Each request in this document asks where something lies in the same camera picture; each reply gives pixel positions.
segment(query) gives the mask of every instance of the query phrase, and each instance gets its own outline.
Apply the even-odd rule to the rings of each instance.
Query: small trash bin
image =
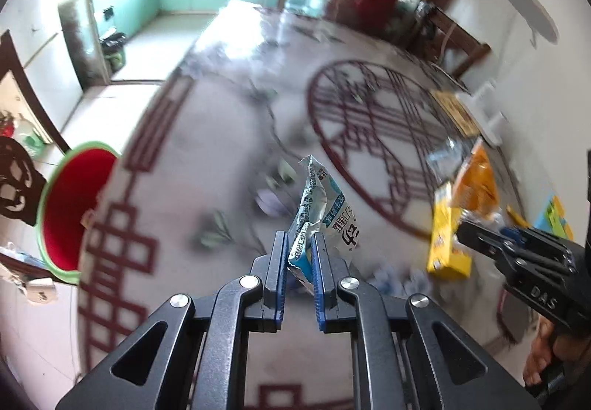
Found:
[[[105,60],[111,68],[111,72],[115,73],[125,66],[125,42],[127,35],[120,31],[103,38],[100,41],[100,48],[103,51]]]

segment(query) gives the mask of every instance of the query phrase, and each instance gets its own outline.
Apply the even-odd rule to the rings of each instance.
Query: tiled floor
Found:
[[[215,15],[161,15],[125,45],[114,80],[165,80]]]
[[[91,88],[66,125],[64,138],[71,147],[100,140],[123,151],[157,89],[156,85]],[[49,178],[61,157],[57,148],[49,147],[36,159],[35,166]],[[40,258],[34,228],[0,216],[0,245],[8,241]],[[14,285],[0,280],[3,355],[8,356],[23,387],[40,410],[53,410],[80,371],[76,291],[74,286],[57,284],[57,301],[33,306]]]

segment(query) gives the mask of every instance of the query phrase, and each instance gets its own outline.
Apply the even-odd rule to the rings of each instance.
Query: crumpled plastic wrapper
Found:
[[[321,231],[329,255],[341,257],[349,265],[360,230],[353,208],[326,168],[311,155],[302,159],[300,165],[308,167],[308,177],[292,224],[295,239],[288,264],[291,272],[306,284],[312,282],[312,233]]]

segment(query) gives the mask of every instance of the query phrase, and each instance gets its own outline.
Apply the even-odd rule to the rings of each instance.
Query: silver screw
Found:
[[[341,280],[341,287],[347,290],[355,290],[359,286],[359,280],[353,276],[346,276]]]
[[[410,303],[417,308],[425,308],[429,304],[429,298],[425,295],[415,294],[410,298]]]
[[[240,278],[240,285],[244,288],[255,288],[259,284],[258,276],[255,275],[245,275]]]
[[[170,304],[175,308],[186,307],[188,304],[187,295],[178,294],[170,298]]]

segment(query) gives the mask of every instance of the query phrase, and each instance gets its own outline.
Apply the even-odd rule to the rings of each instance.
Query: patterned tablecloth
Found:
[[[214,294],[247,273],[290,226],[305,182],[298,161],[308,154],[355,209],[361,275],[385,264],[424,268],[435,186],[424,157],[457,135],[429,94],[446,84],[406,52],[347,28],[228,5],[155,95],[85,235],[83,368],[171,295]],[[471,295],[464,314],[476,316],[458,318],[480,342],[498,335],[495,272],[477,259],[460,291]],[[261,385],[287,385],[306,405],[351,401],[349,337],[318,332],[312,298],[297,289],[282,331],[250,337],[248,405],[258,405]]]

